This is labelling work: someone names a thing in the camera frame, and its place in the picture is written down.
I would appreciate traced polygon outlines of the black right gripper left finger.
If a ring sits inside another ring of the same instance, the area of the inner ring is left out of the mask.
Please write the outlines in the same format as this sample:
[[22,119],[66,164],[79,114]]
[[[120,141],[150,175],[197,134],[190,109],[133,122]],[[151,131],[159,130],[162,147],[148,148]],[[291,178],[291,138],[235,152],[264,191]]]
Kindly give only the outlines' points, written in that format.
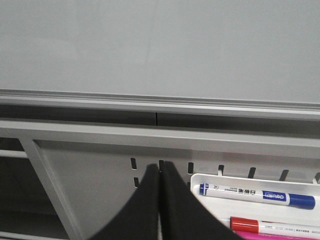
[[92,240],[157,240],[160,171],[149,164],[139,187],[124,207]]

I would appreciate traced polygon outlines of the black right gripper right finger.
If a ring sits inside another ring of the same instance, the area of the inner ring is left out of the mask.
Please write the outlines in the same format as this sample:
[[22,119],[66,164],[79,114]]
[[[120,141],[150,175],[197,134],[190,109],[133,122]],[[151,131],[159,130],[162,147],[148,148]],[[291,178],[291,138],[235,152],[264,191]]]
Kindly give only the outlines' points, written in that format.
[[240,240],[192,194],[175,165],[160,171],[159,214],[164,240]]

